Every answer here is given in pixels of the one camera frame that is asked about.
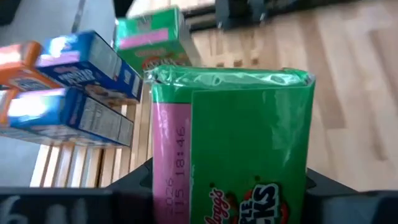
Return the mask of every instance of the orange cereal box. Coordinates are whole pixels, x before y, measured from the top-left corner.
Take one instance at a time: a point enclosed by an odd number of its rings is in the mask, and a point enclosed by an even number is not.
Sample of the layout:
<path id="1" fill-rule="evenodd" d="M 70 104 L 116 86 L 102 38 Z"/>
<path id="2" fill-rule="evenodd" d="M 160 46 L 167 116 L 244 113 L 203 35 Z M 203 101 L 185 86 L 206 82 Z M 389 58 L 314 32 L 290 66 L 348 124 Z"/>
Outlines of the orange cereal box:
<path id="1" fill-rule="evenodd" d="M 0 85 L 21 91 L 46 90 L 61 85 L 39 72 L 35 63 L 42 46 L 35 41 L 0 47 Z"/>

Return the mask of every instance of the pink label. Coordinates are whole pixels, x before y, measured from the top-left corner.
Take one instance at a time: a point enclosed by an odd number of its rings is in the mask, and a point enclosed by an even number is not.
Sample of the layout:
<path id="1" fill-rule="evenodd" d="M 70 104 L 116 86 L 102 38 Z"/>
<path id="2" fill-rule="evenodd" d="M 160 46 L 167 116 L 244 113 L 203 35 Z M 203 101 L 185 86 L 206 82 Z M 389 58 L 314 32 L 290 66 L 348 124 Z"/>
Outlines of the pink label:
<path id="1" fill-rule="evenodd" d="M 64 63 L 78 62 L 80 59 L 80 52 L 77 50 L 71 52 L 63 52 L 58 56 L 43 54 L 40 56 L 37 66 L 46 67 L 51 65 L 61 65 Z"/>
<path id="2" fill-rule="evenodd" d="M 163 28 L 146 34 L 135 35 L 133 37 L 122 39 L 120 41 L 120 49 L 127 49 L 130 47 L 146 45 L 146 44 L 154 44 L 156 42 L 168 39 L 169 39 L 169 30 L 168 28 Z"/>
<path id="3" fill-rule="evenodd" d="M 158 224 L 189 223 L 191 105 L 153 104 L 154 212 Z"/>

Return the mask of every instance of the stack of cereal boxes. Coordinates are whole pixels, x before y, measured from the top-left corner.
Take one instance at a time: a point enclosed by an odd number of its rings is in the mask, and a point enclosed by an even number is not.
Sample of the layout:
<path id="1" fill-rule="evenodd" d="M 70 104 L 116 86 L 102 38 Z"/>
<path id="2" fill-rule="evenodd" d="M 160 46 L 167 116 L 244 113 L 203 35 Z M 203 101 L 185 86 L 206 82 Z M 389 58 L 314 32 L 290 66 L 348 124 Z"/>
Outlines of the stack of cereal boxes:
<path id="1" fill-rule="evenodd" d="M 177 7 L 118 20 L 115 50 L 95 31 L 0 48 L 0 134 L 40 144 L 131 146 L 111 109 L 141 100 L 147 70 L 200 57 Z"/>
<path id="2" fill-rule="evenodd" d="M 0 48 L 1 134 L 40 144 L 130 146 L 110 106 L 141 99 L 142 79 L 94 31 Z"/>

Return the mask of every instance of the wooden crate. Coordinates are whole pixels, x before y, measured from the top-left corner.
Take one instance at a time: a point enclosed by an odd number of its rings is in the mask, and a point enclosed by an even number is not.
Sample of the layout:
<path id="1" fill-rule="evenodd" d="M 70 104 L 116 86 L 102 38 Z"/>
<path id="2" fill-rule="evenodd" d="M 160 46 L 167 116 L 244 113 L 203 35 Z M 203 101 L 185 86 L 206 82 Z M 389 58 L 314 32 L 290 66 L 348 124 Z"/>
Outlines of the wooden crate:
<path id="1" fill-rule="evenodd" d="M 30 186 L 106 187 L 151 158 L 149 90 L 144 85 L 141 104 L 114 108 L 134 121 L 132 149 L 41 145 Z"/>

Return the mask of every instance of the nutrition facts panel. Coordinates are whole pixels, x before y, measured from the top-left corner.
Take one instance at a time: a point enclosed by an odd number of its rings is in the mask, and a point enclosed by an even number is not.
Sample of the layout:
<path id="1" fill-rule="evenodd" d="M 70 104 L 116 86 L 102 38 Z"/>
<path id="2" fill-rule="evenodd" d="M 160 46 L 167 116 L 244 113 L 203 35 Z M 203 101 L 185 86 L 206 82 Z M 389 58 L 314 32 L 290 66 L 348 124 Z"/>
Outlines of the nutrition facts panel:
<path id="1" fill-rule="evenodd" d="M 79 128 L 118 141 L 122 116 L 91 98 L 86 99 Z"/>

